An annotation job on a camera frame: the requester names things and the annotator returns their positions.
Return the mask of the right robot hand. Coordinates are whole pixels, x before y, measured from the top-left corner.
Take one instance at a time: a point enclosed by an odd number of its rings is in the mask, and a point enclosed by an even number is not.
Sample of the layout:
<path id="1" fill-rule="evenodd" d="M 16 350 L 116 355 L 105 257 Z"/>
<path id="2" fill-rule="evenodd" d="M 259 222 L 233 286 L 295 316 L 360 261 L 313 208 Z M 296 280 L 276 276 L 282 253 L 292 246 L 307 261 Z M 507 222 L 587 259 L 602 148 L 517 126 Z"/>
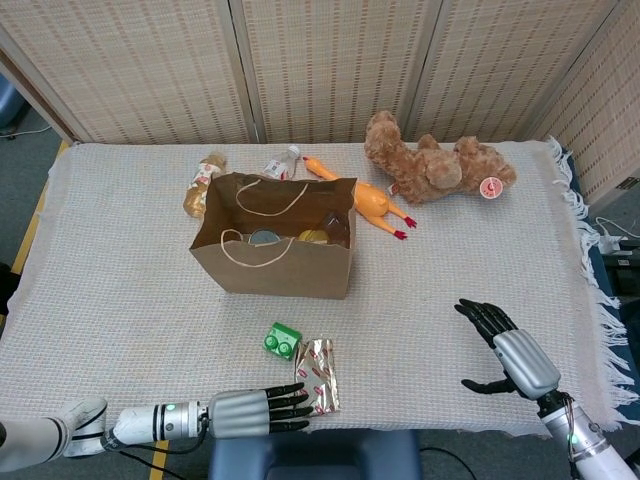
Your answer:
<path id="1" fill-rule="evenodd" d="M 517 392 L 532 401 L 558 388 L 560 371 L 535 339 L 520 329 L 501 308 L 463 298 L 454 308 L 475 327 L 504 373 L 502 380 L 485 384 L 462 379 L 464 387 L 484 395 Z"/>

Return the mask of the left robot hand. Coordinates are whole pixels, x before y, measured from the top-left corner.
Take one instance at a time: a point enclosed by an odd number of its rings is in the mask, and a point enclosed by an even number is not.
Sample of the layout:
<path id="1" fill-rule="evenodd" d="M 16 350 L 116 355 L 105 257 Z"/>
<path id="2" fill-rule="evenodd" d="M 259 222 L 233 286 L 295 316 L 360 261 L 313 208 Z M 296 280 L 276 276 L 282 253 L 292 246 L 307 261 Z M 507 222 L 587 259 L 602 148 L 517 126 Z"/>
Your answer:
<path id="1" fill-rule="evenodd" d="M 266 436 L 305 429 L 314 409 L 304 383 L 216 394 L 208 406 L 209 432 L 216 439 Z"/>

